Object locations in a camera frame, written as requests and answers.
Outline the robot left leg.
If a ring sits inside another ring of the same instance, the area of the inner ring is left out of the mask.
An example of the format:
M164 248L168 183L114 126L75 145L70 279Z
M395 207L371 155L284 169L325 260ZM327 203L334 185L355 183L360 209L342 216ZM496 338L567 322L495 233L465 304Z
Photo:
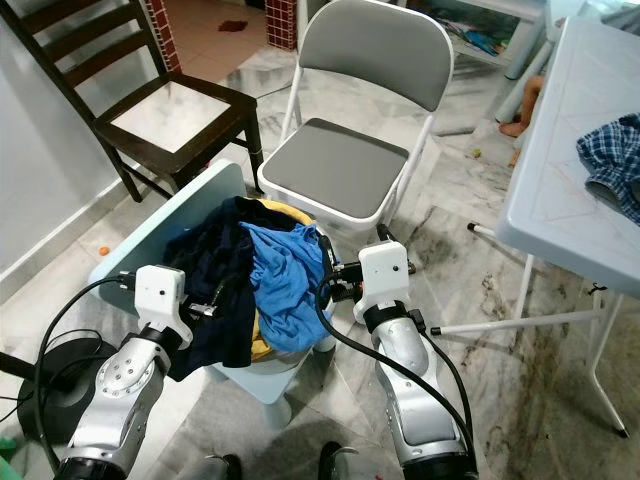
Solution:
M237 454L206 456L184 468L180 480L242 480L243 468Z

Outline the blue plaid shirt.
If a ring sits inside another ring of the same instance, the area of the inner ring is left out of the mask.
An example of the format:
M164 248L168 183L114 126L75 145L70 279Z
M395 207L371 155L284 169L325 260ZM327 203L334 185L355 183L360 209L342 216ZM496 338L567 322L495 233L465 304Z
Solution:
M640 111L586 133L575 147L588 192L640 227Z

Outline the robot leg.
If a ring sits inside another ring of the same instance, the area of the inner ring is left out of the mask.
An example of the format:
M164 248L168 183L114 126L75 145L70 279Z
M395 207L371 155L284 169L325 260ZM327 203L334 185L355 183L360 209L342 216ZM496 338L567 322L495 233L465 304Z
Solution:
M243 468L237 454L206 456L184 468L180 480L242 480Z
M384 480L381 467L370 454L338 442L321 448L317 480Z

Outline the white laundry basket with lid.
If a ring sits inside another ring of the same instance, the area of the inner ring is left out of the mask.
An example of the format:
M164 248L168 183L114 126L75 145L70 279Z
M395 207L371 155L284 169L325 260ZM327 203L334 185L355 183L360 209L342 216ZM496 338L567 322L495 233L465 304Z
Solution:
M119 271L133 271L141 266L159 265L166 243L184 230L197 227L216 206L233 196L246 196L241 165L219 159L209 169L197 175L188 186L161 205L143 220L140 227L128 234L118 247L105 257L87 276L87 283L96 282ZM311 349L296 355L276 355L248 367L206 367L210 375L234 381L247 390L256 401L274 407L283 402L285 389L300 371Z

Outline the dark navy garment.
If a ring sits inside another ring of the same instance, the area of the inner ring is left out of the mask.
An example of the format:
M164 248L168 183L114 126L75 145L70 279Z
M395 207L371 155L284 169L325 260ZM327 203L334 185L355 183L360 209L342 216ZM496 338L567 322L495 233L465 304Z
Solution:
M186 274L187 294L211 294L221 287L220 316L206 323L189 323L192 342L172 356L170 379L182 381L214 364L243 369L273 353L259 330L250 282L255 247L243 221L283 232L310 223L302 212L287 205L234 196L216 206L197 227L166 243L161 265Z

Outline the grey white folding chair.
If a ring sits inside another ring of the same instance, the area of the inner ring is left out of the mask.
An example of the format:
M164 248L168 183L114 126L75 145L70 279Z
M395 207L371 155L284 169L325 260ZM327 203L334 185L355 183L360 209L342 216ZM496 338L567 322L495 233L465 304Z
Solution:
M323 118L302 120L305 70L361 79L425 111L411 148ZM340 236L365 237L396 215L454 70L451 38L429 15L378 0L332 0L303 32L278 148L255 178L271 200Z

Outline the robot right leg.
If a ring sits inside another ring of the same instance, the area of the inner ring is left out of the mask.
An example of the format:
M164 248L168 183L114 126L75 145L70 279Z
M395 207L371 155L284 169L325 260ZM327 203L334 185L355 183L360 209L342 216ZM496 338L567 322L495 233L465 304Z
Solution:
M321 448L317 480L384 480L381 467L370 454L338 442Z

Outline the black round floor stand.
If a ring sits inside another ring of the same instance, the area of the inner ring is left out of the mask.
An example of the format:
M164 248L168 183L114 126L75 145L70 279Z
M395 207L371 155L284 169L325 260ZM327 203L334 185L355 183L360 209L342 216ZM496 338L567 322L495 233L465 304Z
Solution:
M26 438L36 438L36 419L42 417L47 439L67 444L93 398L96 371L115 352L97 335L61 340L45 352L40 381L31 362L1 353L0 370L22 379L17 415Z

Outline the red brick tile pillar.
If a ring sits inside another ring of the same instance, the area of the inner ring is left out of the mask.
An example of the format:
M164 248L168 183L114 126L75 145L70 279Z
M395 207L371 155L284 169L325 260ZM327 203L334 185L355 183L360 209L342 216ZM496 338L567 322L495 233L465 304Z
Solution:
M268 44L275 49L297 49L298 4L300 0L264 0Z

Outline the small child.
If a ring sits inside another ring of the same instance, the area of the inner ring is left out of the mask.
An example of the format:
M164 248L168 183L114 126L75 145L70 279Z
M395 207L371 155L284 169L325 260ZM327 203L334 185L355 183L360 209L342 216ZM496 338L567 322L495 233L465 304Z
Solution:
M511 123L500 124L500 133L506 134L508 137L520 137L530 127L532 110L534 110L536 100L538 100L541 88L543 88L544 79L544 76L534 76L526 82L524 96L522 96L520 108L518 108L518 115Z

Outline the dark wooden chair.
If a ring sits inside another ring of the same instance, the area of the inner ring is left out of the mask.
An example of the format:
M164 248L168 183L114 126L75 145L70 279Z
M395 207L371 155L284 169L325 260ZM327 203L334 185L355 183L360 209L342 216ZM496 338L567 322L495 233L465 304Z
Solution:
M134 201L140 184L164 198L192 182L216 154L238 145L251 166L264 161L255 97L166 68L143 0L47 0L35 12L14 12L9 0L0 13L20 45L95 134ZM95 113L78 87L134 52L145 51L157 74L136 90Z

